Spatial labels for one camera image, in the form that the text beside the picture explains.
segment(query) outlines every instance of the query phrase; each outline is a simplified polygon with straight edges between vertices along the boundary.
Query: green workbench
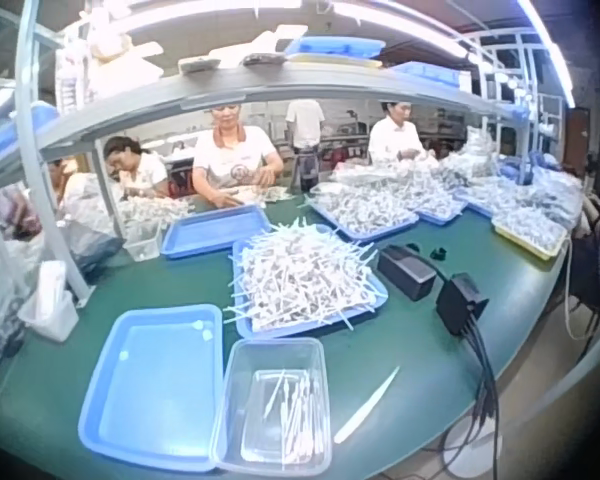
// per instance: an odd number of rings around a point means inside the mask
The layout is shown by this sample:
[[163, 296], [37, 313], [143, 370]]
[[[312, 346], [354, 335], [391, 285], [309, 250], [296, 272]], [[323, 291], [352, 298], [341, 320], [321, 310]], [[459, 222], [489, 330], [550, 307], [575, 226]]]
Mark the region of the green workbench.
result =
[[[270, 205], [272, 223], [298, 215], [321, 218], [299, 199]], [[542, 262], [496, 235], [489, 220], [467, 211], [446, 227], [420, 222], [378, 242], [415, 242], [425, 255], [447, 250], [441, 269], [468, 272], [490, 298], [479, 321], [498, 374], [513, 360], [539, 318], [555, 284], [562, 258]], [[478, 366], [469, 349], [445, 330], [434, 306], [440, 290], [411, 302], [380, 275], [389, 300], [377, 316], [315, 336], [324, 345], [333, 434], [391, 375], [399, 373], [369, 417], [342, 444], [319, 478], [364, 479], [395, 465], [429, 443], [467, 411], [477, 388]], [[18, 355], [0, 365], [0, 449], [64, 480], [169, 480], [212, 478], [127, 465], [95, 453], [78, 439], [78, 417], [92, 370], [116, 318], [127, 310], [231, 303], [227, 252], [167, 261], [159, 258], [112, 269], [97, 286], [67, 342], [52, 344], [29, 334]], [[224, 328], [225, 364], [238, 339]], [[247, 479], [223, 473], [226, 479]]]

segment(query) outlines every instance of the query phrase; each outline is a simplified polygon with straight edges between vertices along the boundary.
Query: ceiling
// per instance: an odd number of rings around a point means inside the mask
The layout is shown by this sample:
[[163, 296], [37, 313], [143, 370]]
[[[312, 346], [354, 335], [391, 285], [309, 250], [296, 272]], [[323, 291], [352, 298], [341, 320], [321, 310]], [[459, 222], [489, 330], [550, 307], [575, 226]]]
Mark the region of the ceiling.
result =
[[[213, 48], [249, 42], [264, 30], [275, 28], [281, 23], [309, 25], [309, 34], [381, 39], [389, 47], [400, 46], [397, 51], [400, 56], [405, 57], [403, 61], [423, 59], [422, 57], [426, 58], [433, 53], [430, 49], [423, 48], [422, 42], [417, 44], [393, 30], [364, 22], [362, 26], [358, 26], [351, 19], [321, 13], [327, 3], [327, 0], [305, 0], [301, 10], [261, 11], [259, 18], [252, 11], [246, 10], [181, 18], [133, 33], [132, 38], [135, 45], [149, 41], [157, 41], [162, 45], [165, 53], [149, 60], [163, 68], [165, 75], [177, 72], [177, 61], [180, 58], [202, 55]], [[489, 25], [528, 25], [517, 0], [400, 0], [400, 3], [414, 7], [461, 31], [479, 30], [482, 27], [450, 3], [459, 5], [474, 18]], [[585, 3], [585, 0], [534, 0], [536, 8], [545, 19], [573, 18], [576, 12], [584, 8]], [[0, 0], [1, 8], [16, 14], [22, 10], [22, 4], [22, 0]], [[38, 23], [59, 31], [76, 21], [83, 8], [84, 0], [40, 0]], [[16, 33], [13, 26], [0, 21], [0, 76], [13, 78]], [[41, 55], [46, 58], [46, 68], [42, 69], [40, 77], [41, 97], [52, 99], [54, 55], [46, 47], [42, 48]]]

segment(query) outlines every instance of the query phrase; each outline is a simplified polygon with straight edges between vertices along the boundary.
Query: hair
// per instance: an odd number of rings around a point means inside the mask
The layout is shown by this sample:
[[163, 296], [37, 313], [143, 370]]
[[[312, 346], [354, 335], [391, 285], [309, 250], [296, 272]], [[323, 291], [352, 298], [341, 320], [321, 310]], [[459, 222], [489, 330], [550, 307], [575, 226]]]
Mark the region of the hair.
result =
[[140, 146], [140, 142], [135, 141], [130, 137], [111, 137], [107, 140], [107, 143], [104, 144], [104, 158], [108, 158], [112, 153], [121, 153], [126, 149], [131, 150], [136, 155], [141, 155], [143, 153], [149, 153], [149, 150], [143, 149]]
[[389, 113], [389, 107], [395, 107], [398, 104], [398, 102], [382, 102], [380, 105], [382, 105], [382, 111], [384, 113]]

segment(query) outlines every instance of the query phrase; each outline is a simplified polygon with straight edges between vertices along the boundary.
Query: white t-shirt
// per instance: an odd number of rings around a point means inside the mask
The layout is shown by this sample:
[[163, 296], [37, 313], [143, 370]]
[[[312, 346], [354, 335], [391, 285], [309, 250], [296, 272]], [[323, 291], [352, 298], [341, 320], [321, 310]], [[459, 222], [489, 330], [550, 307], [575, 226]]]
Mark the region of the white t-shirt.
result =
[[218, 148], [213, 130], [198, 136], [193, 166], [207, 170], [207, 180], [213, 188], [250, 185], [262, 159], [276, 151], [260, 127], [246, 126], [244, 130], [246, 140], [232, 148]]
[[424, 152], [416, 126], [404, 122], [399, 127], [391, 117], [376, 123], [369, 138], [369, 155], [374, 163], [397, 162], [398, 152], [415, 149]]
[[166, 178], [167, 167], [164, 166], [160, 157], [152, 153], [140, 155], [140, 165], [138, 165], [135, 178], [132, 178], [129, 172], [120, 171], [120, 185], [122, 188], [153, 188]]
[[320, 122], [324, 122], [324, 113], [317, 101], [293, 100], [287, 109], [287, 122], [295, 124], [294, 147], [315, 147], [320, 143]]

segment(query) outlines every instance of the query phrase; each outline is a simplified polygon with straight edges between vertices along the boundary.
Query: yellow tray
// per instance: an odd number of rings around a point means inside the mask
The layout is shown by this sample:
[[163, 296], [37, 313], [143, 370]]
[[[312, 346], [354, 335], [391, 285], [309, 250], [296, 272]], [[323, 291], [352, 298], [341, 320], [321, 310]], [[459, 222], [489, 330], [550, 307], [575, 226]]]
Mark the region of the yellow tray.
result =
[[528, 250], [529, 252], [533, 253], [536, 257], [539, 257], [542, 260], [549, 260], [551, 258], [557, 257], [558, 254], [560, 253], [560, 249], [562, 248], [562, 244], [564, 243], [564, 241], [567, 238], [567, 235], [569, 234], [569, 232], [567, 232], [565, 230], [565, 233], [562, 235], [562, 238], [557, 243], [556, 247], [552, 251], [548, 252], [542, 248], [539, 248], [539, 247], [527, 242], [525, 239], [516, 236], [515, 233], [511, 232], [510, 230], [507, 230], [502, 225], [499, 225], [493, 221], [492, 221], [492, 223], [496, 229], [496, 233], [498, 233], [499, 235], [502, 235], [507, 240], [510, 240], [513, 243], [520, 245], [522, 248], [524, 248], [525, 250]]

